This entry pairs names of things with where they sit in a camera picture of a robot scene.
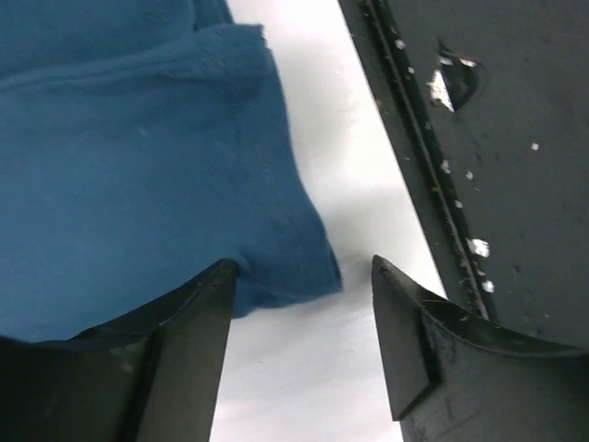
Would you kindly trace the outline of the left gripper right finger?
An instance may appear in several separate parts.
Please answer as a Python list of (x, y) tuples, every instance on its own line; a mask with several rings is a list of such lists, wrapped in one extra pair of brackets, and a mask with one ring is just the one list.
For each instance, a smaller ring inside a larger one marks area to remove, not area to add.
[(372, 260), (392, 418), (407, 441), (584, 441), (588, 353), (511, 331)]

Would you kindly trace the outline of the blue t shirt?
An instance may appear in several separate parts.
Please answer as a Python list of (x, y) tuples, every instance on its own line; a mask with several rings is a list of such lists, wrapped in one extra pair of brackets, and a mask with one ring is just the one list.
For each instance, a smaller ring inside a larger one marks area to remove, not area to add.
[(338, 292), (259, 24), (223, 1), (1, 5), (1, 333), (71, 338), (237, 263), (235, 313)]

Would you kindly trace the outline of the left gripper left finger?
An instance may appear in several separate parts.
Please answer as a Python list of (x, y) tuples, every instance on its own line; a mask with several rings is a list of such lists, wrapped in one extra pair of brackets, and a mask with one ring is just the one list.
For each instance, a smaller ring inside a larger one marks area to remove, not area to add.
[(3, 339), (2, 439), (208, 440), (236, 284), (221, 260), (72, 339)]

